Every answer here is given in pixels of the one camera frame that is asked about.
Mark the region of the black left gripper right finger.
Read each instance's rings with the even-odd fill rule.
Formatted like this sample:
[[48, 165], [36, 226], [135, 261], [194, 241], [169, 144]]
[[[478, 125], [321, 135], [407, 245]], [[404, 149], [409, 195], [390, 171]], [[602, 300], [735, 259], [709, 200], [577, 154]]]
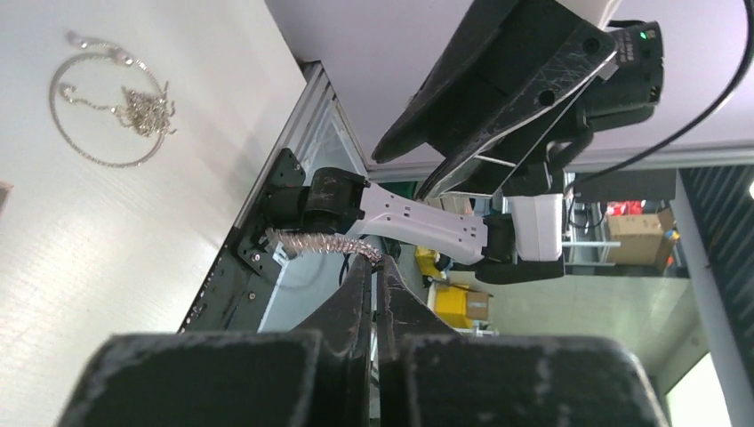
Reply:
[[638, 359], [595, 336], [459, 334], [377, 267], [385, 426], [664, 426]]

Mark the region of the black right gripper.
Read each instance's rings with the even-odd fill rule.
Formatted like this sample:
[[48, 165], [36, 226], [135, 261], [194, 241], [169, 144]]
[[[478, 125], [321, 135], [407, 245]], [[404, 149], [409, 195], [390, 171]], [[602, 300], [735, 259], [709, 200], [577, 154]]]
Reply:
[[[560, 28], [557, 1], [473, 2], [372, 159], [439, 152], [418, 199], [562, 192], [596, 133], [646, 121], [661, 98], [659, 23], [609, 25], [611, 35], [585, 21]], [[611, 59], [613, 74], [594, 79]]]

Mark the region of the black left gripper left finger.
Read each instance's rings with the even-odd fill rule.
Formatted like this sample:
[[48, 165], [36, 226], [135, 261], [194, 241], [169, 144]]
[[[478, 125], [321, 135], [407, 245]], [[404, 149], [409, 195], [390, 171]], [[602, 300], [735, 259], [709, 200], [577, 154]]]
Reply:
[[373, 265], [285, 333], [124, 334], [85, 367], [61, 426], [366, 426]]

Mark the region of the small silver earring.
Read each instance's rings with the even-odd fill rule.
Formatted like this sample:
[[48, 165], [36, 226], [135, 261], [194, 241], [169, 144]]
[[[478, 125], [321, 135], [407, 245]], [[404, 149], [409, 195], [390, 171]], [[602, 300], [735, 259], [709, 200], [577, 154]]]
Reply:
[[375, 265], [381, 260], [381, 251], [364, 240], [325, 233], [293, 233], [268, 229], [266, 236], [277, 241], [288, 254], [360, 254]]

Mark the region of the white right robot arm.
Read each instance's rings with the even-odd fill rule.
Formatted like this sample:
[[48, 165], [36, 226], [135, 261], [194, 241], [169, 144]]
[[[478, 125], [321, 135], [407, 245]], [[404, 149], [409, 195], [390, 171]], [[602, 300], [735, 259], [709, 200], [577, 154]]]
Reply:
[[655, 21], [594, 24], [559, 1], [475, 1], [373, 149], [386, 164], [429, 145], [442, 161], [411, 198], [337, 167], [309, 180], [277, 157], [253, 237], [289, 254], [359, 254], [374, 235], [435, 249], [479, 279], [559, 278], [566, 168], [596, 133], [646, 121], [663, 86]]

